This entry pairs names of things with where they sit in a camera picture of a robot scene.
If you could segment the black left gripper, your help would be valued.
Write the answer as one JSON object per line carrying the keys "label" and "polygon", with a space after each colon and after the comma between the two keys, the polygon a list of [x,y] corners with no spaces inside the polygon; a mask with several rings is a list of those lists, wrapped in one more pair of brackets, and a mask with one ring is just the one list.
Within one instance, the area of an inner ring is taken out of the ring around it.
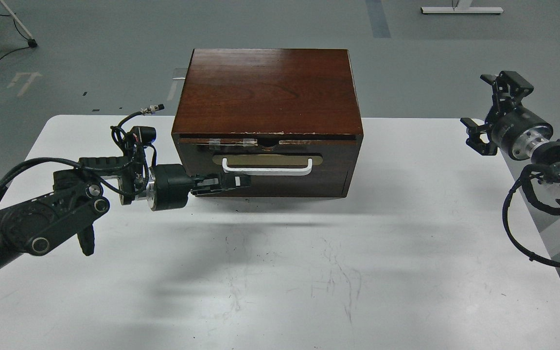
{"label": "black left gripper", "polygon": [[243,174],[208,174],[189,177],[181,164],[160,164],[150,168],[147,202],[156,212],[186,206],[188,195],[216,195],[225,188],[248,188],[251,177]]}

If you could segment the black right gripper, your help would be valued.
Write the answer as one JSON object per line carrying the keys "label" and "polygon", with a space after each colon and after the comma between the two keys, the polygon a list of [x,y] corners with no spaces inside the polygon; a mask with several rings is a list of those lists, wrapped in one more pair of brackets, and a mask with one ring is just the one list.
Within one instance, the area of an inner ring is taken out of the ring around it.
{"label": "black right gripper", "polygon": [[499,148],[516,161],[531,158],[533,149],[554,133],[551,124],[522,106],[535,87],[515,71],[482,74],[480,79],[492,88],[492,108],[483,125],[460,118],[468,135],[465,144],[484,157],[495,156]]}

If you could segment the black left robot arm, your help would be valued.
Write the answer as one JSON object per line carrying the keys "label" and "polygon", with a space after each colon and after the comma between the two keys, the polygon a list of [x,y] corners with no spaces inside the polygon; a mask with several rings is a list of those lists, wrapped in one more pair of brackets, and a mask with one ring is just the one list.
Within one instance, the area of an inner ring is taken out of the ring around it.
{"label": "black left robot arm", "polygon": [[153,148],[156,129],[123,125],[134,117],[164,109],[151,105],[133,112],[111,126],[111,137],[122,151],[120,157],[81,157],[78,161],[38,157],[11,169],[0,181],[0,193],[22,172],[46,162],[67,165],[53,173],[53,187],[33,199],[0,209],[0,269],[24,253],[44,256],[76,236],[82,252],[95,252],[93,224],[110,209],[105,188],[117,193],[122,205],[147,201],[154,211],[184,208],[190,194],[221,193],[251,184],[249,175],[220,171],[208,175],[188,175],[181,164],[147,161],[146,149]]}

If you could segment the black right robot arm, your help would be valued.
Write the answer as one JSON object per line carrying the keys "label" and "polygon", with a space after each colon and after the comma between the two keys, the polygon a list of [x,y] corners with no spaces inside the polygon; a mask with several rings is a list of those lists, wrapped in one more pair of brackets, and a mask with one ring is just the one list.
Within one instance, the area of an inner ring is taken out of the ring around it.
{"label": "black right robot arm", "polygon": [[553,127],[522,104],[533,86],[515,71],[497,75],[482,74],[480,79],[492,90],[492,105],[483,124],[461,118],[466,128],[466,145],[484,157],[502,151],[515,161],[529,160],[509,189],[502,208],[502,221],[511,243],[530,261],[560,268],[560,262],[542,257],[524,247],[510,231],[508,210],[518,189],[536,209],[560,216],[560,139],[553,140]]}

